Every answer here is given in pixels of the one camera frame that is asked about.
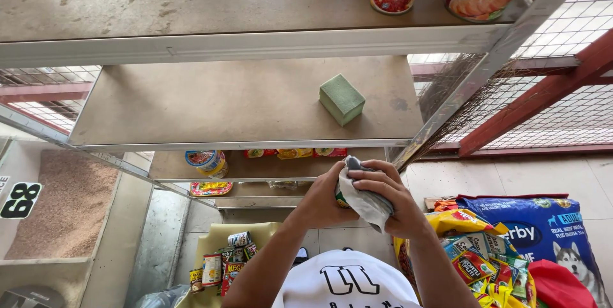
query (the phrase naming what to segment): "tiled floor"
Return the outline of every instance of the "tiled floor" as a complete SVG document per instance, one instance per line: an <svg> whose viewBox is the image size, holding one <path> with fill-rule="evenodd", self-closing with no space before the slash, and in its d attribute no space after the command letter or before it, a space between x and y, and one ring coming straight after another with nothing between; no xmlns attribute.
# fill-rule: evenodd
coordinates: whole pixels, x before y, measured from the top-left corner
<svg viewBox="0 0 613 308"><path fill-rule="evenodd" d="M519 195L569 193L581 204L581 214L602 273L606 291L613 295L613 156L557 157L547 159L501 159L426 162L411 165L403 176L405 185L424 208L424 197L467 195ZM175 283L186 283L193 265L195 243L211 223L260 223L283 221L289 210L233 210L225 216L192 204ZM395 265L388 235L374 231L364 221L333 228L310 230L303 246L310 255L349 246Z"/></svg>

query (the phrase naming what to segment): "green sponge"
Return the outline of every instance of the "green sponge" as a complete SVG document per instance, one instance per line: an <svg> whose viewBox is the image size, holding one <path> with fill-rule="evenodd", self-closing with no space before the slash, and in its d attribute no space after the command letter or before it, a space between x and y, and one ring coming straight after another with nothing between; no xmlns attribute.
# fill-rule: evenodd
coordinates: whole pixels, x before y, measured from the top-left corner
<svg viewBox="0 0 613 308"><path fill-rule="evenodd" d="M343 77L336 77L319 86L319 101L341 126L362 113L366 99Z"/></svg>

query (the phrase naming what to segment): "hand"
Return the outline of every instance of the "hand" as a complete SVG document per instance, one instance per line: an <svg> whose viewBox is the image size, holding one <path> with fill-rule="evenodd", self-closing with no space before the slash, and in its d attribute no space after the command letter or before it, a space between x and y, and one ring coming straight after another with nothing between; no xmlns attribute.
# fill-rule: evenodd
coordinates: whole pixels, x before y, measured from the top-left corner
<svg viewBox="0 0 613 308"><path fill-rule="evenodd" d="M338 206L334 197L338 175L344 166L344 162L336 162L327 173L318 176L286 222L303 229L322 229L360 218L354 210Z"/></svg>
<svg viewBox="0 0 613 308"><path fill-rule="evenodd" d="M411 192L402 184L396 168L377 159L361 164L381 172L349 171L349 177L357 180L353 187L379 193L394 206L394 215L387 218L385 232L401 239L431 237L432 227L413 200Z"/></svg>

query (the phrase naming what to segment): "white t-shirt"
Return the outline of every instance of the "white t-shirt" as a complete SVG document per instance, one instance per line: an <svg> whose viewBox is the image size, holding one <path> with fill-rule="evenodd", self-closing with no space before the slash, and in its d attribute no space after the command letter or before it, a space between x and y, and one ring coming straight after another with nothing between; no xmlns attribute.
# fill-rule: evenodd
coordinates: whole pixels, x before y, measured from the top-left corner
<svg viewBox="0 0 613 308"><path fill-rule="evenodd" d="M273 308L415 308L400 271L359 251L330 250L294 267Z"/></svg>

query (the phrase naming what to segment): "person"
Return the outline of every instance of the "person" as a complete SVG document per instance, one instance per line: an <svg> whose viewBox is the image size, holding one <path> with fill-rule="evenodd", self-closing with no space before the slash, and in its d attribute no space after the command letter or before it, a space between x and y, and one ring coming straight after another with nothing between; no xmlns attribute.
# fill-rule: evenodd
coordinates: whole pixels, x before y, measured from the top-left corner
<svg viewBox="0 0 613 308"><path fill-rule="evenodd" d="M387 198L394 206L385 232L409 239L412 269L425 308L480 308L470 289L451 265L436 233L418 208L391 163L372 159L349 171L357 189ZM320 175L270 241L236 277L222 308L245 307L419 307L409 281L394 267L359 251L332 250L291 268L309 229L357 220L334 197L344 162Z"/></svg>

